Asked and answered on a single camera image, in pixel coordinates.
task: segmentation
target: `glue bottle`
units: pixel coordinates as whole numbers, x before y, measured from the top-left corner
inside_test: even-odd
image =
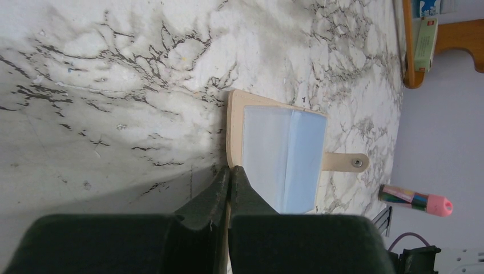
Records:
[[[401,206],[425,211],[440,217],[452,213],[452,203],[446,197],[432,194],[422,194],[404,188],[382,184],[378,199],[391,206]]]

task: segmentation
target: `marble countertop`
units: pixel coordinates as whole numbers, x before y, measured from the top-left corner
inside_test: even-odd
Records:
[[[171,212],[226,164],[227,91],[329,115],[318,213],[375,217],[402,101],[391,1],[3,3],[0,227],[4,266],[51,212]]]

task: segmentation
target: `green box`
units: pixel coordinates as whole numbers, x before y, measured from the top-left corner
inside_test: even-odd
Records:
[[[432,67],[437,41],[437,18],[422,20],[415,47],[415,71],[428,72]]]

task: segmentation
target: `pink cap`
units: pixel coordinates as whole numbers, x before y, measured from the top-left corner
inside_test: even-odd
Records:
[[[454,207],[447,198],[437,195],[429,195],[427,201],[427,213],[437,215],[440,217],[449,216],[452,213]]]

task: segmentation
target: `bottle with pink cap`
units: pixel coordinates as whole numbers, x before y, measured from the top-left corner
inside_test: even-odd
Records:
[[[380,186],[378,199],[391,206],[413,208],[440,217],[449,216],[453,209],[452,203],[443,196],[422,194],[387,184]]]

